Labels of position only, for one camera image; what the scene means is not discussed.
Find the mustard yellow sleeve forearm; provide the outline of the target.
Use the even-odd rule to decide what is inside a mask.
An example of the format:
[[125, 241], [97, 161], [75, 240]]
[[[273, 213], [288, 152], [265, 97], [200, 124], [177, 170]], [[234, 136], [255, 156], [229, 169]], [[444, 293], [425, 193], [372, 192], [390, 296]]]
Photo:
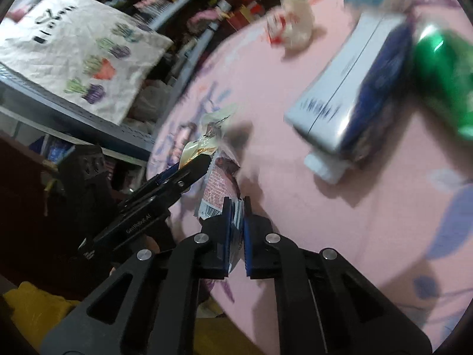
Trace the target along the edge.
[[37, 353], [48, 332], [80, 304], [50, 294], [28, 281], [1, 295], [1, 301], [7, 304], [10, 322]]

